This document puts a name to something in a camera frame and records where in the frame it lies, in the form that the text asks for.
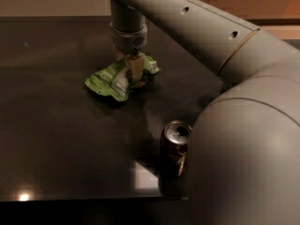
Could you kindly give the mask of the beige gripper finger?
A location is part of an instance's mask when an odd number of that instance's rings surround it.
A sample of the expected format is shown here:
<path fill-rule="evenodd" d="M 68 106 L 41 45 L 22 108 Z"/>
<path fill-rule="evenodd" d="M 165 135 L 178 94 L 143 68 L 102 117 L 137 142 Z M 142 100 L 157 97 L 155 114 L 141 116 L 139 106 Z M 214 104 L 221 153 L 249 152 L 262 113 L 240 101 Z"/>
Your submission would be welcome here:
<path fill-rule="evenodd" d="M 113 53 L 117 61 L 121 61 L 125 58 L 125 55 L 116 46 L 113 46 Z"/>
<path fill-rule="evenodd" d="M 145 56 L 143 53 L 128 56 L 125 59 L 126 67 L 130 74 L 130 79 L 133 83 L 142 78 L 144 68 Z"/>

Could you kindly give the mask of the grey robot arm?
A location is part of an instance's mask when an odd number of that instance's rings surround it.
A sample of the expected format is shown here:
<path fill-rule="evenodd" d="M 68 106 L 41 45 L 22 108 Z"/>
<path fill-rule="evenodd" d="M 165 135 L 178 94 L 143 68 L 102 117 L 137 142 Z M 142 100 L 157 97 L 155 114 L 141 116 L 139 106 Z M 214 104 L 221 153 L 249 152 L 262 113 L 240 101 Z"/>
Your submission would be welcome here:
<path fill-rule="evenodd" d="M 145 16 L 231 89 L 188 144 L 192 225 L 300 225 L 300 56 L 285 41 L 200 0 L 111 0 L 133 38 Z"/>

